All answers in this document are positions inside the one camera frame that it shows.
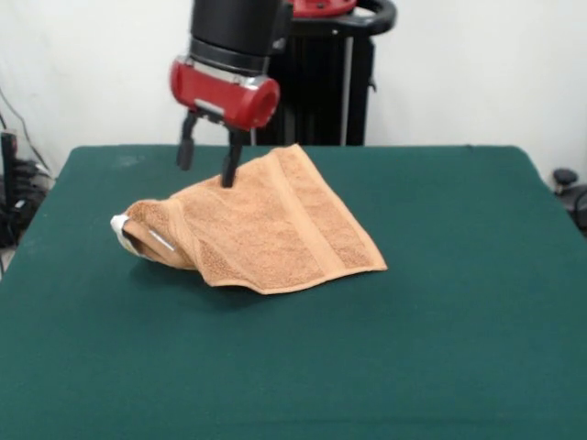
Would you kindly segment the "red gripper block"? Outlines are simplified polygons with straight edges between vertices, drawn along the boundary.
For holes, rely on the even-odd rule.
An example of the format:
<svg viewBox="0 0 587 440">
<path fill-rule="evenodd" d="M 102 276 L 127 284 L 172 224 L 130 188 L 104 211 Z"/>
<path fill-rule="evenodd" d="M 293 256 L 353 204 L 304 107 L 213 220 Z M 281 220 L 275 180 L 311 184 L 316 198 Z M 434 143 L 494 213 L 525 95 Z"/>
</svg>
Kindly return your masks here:
<svg viewBox="0 0 587 440">
<path fill-rule="evenodd" d="M 245 131 L 265 127 L 281 97 L 279 84 L 264 74 L 244 76 L 181 57 L 172 63 L 170 86 L 179 104 L 194 111 L 202 110 L 227 126 Z M 193 163 L 193 132 L 198 119 L 196 112 L 188 112 L 183 120 L 176 156 L 176 164 L 182 171 L 188 171 Z M 246 132 L 242 130 L 230 131 L 221 174 L 223 188 L 231 188 L 235 181 L 246 140 Z"/>
</svg>

